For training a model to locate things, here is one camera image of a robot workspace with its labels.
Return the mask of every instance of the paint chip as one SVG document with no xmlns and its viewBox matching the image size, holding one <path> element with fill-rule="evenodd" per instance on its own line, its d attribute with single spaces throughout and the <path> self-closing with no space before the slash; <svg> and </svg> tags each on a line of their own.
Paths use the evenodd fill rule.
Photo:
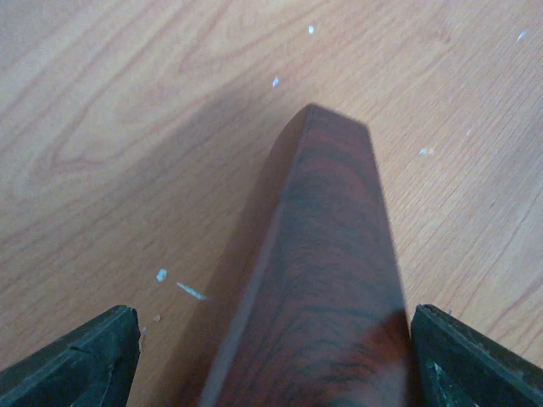
<svg viewBox="0 0 543 407">
<path fill-rule="evenodd" d="M 143 352 L 143 345 L 145 344 L 145 331 L 147 331 L 147 327 L 144 326 L 142 328 L 142 335 L 140 335 L 139 340 L 137 341 L 137 346 L 139 347 L 139 353 Z"/>
<path fill-rule="evenodd" d="M 418 152 L 418 155 L 431 155 L 434 153 L 433 148 L 421 148 L 421 151 Z"/>
<path fill-rule="evenodd" d="M 179 288 L 182 288 L 182 289 L 185 290 L 187 293 L 189 293 L 190 295 L 196 297 L 196 298 L 199 299 L 199 300 L 208 299 L 208 297 L 206 297 L 205 295 L 200 294 L 200 293 L 197 292 L 196 290 L 193 290 L 191 287 L 186 286 L 186 285 L 184 285 L 184 284 L 181 283 L 181 282 L 177 282 L 177 286 L 179 286 Z"/>
<path fill-rule="evenodd" d="M 168 271 L 166 269 L 160 269 L 159 273 L 156 275 L 156 279 L 159 282 L 163 282 L 168 276 Z"/>
<path fill-rule="evenodd" d="M 527 33 L 528 33 L 528 30 L 524 30 L 523 32 L 521 32 L 517 37 L 517 42 L 522 40 L 526 36 Z"/>
</svg>

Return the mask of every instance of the white debris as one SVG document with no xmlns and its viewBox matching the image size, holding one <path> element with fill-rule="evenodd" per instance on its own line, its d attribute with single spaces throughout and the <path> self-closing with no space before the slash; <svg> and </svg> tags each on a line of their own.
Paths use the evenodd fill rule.
<svg viewBox="0 0 543 407">
<path fill-rule="evenodd" d="M 168 276 L 168 271 L 166 269 L 160 269 L 159 274 L 156 275 L 156 279 L 159 282 L 163 282 Z"/>
<path fill-rule="evenodd" d="M 200 294 L 199 292 L 197 292 L 196 290 L 193 290 L 191 287 L 189 286 L 186 286 L 184 285 L 183 283 L 181 282 L 177 282 L 177 286 L 179 286 L 179 288 L 182 288 L 183 290 L 185 290 L 187 293 L 189 293 L 190 295 L 196 297 L 197 299 L 208 299 L 205 295 L 203 294 Z"/>
<path fill-rule="evenodd" d="M 433 148 L 421 148 L 421 151 L 418 152 L 418 155 L 429 155 L 433 153 L 434 153 Z"/>
<path fill-rule="evenodd" d="M 140 335 L 139 340 L 137 341 L 137 346 L 139 347 L 139 353 L 143 352 L 143 345 L 145 343 L 145 331 L 147 331 L 146 326 L 142 328 L 142 334 Z"/>
<path fill-rule="evenodd" d="M 527 33 L 528 33 L 528 30 L 524 30 L 523 32 L 521 32 L 517 37 L 517 42 L 522 40 L 526 36 Z"/>
</svg>

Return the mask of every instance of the wooden beam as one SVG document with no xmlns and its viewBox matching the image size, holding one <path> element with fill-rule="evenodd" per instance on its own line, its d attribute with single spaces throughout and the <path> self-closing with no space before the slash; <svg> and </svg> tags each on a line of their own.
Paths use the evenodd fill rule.
<svg viewBox="0 0 543 407">
<path fill-rule="evenodd" d="M 404 406 L 417 389 L 369 132 L 310 106 L 200 405 Z"/>
</svg>

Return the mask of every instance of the reddish-brown wood plank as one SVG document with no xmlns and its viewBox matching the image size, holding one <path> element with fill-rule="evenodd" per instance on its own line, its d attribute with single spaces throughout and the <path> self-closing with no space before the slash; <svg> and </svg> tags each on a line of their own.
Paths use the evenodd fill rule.
<svg viewBox="0 0 543 407">
<path fill-rule="evenodd" d="M 400 406 L 416 393 L 367 128 L 309 108 L 201 405 Z"/>
</svg>

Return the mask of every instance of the dark green object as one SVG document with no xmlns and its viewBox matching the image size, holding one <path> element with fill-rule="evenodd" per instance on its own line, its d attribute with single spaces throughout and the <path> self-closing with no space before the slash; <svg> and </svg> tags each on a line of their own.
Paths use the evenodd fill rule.
<svg viewBox="0 0 543 407">
<path fill-rule="evenodd" d="M 430 407 L 543 406 L 543 371 L 433 305 L 419 305 L 411 340 Z"/>
<path fill-rule="evenodd" d="M 118 305 L 0 372 L 0 406 L 122 406 L 139 359 L 137 313 Z"/>
</svg>

